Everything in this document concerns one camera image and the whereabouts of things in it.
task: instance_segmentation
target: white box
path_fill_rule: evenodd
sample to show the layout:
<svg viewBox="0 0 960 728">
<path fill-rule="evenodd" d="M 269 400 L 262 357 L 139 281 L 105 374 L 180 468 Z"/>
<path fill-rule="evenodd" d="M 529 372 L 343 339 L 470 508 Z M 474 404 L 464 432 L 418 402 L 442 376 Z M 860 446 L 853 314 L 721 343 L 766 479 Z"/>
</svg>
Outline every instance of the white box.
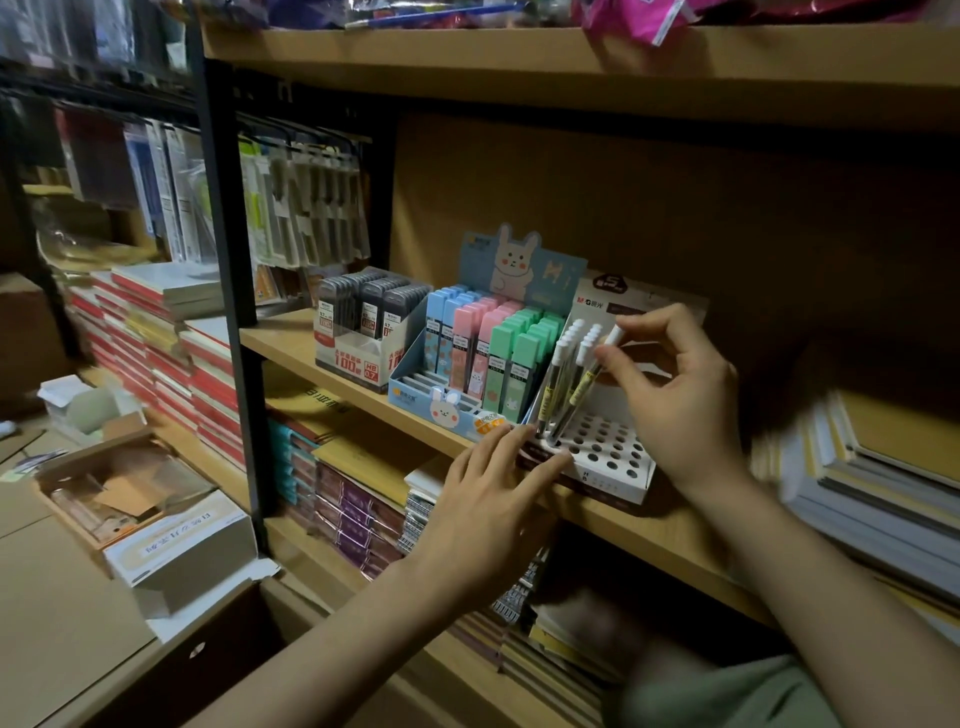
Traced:
<svg viewBox="0 0 960 728">
<path fill-rule="evenodd" d="M 220 491 L 109 546 L 145 619 L 165 618 L 256 561 L 250 517 Z"/>
</svg>

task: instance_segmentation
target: bunny illustration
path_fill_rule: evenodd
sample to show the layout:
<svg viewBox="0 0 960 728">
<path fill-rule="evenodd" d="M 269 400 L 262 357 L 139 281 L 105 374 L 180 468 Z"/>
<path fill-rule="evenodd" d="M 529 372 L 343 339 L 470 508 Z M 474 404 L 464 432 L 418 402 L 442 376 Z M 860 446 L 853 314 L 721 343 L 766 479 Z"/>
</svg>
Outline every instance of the bunny illustration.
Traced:
<svg viewBox="0 0 960 728">
<path fill-rule="evenodd" d="M 443 388 L 434 387 L 430 399 L 430 414 L 433 416 L 433 421 L 441 427 L 454 429 L 460 422 L 460 410 L 457 409 L 460 393 L 450 392 L 444 397 Z"/>
<path fill-rule="evenodd" d="M 534 250 L 540 244 L 540 235 L 531 232 L 522 243 L 511 240 L 509 225 L 501 225 L 496 259 L 493 261 L 493 276 L 490 289 L 515 301 L 523 301 L 527 293 L 527 284 L 534 279 L 530 266 Z"/>
</svg>

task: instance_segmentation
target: plastic bag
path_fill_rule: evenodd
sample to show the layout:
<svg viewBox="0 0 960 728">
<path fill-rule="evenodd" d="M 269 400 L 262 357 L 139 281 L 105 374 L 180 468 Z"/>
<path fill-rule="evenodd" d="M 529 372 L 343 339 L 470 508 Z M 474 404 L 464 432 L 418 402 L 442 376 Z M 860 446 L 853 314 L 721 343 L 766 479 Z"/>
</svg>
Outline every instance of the plastic bag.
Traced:
<svg viewBox="0 0 960 728">
<path fill-rule="evenodd" d="M 703 2 L 702 6 L 716 5 Z M 689 0 L 594 0 L 575 2 L 574 18 L 588 32 L 626 36 L 659 46 L 671 28 L 697 20 Z"/>
</svg>

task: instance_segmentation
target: hand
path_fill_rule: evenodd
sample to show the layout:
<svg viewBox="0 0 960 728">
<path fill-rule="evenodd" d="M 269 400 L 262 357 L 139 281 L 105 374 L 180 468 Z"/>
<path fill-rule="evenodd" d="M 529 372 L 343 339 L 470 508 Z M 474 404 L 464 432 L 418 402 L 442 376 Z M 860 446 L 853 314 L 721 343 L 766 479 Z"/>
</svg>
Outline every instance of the hand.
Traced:
<svg viewBox="0 0 960 728">
<path fill-rule="evenodd" d="M 736 369 L 710 343 L 681 303 L 641 316 L 617 316 L 633 359 L 618 347 L 597 347 L 597 360 L 623 387 L 636 435 L 674 485 L 690 497 L 711 482 L 746 472 L 736 425 Z M 645 350 L 641 357 L 636 350 Z M 655 386 L 634 359 L 673 378 Z"/>
<path fill-rule="evenodd" d="M 457 456 L 413 552 L 404 559 L 435 584 L 451 618 L 493 604 L 526 571 L 556 524 L 537 498 L 570 464 L 568 452 L 516 484 L 516 456 L 536 428 L 501 425 Z"/>
</svg>

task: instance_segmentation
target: small cardboard box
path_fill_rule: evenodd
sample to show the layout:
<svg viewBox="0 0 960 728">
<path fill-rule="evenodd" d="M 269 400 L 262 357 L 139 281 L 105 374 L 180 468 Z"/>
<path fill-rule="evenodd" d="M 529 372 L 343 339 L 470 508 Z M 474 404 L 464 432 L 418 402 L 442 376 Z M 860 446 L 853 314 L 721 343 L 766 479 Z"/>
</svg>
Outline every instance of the small cardboard box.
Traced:
<svg viewBox="0 0 960 728">
<path fill-rule="evenodd" d="M 250 517 L 220 491 L 104 551 L 145 619 L 169 617 L 257 557 Z"/>
<path fill-rule="evenodd" d="M 154 440 L 139 413 L 104 425 L 104 442 L 51 460 L 36 472 L 36 494 L 67 527 L 94 563 L 111 574 L 104 549 L 164 516 L 182 511 L 212 488 Z M 139 522 L 115 538 L 97 539 L 51 498 L 58 489 L 93 500 Z"/>
<path fill-rule="evenodd" d="M 43 290 L 17 273 L 0 274 L 0 400 L 70 372 Z"/>
</svg>

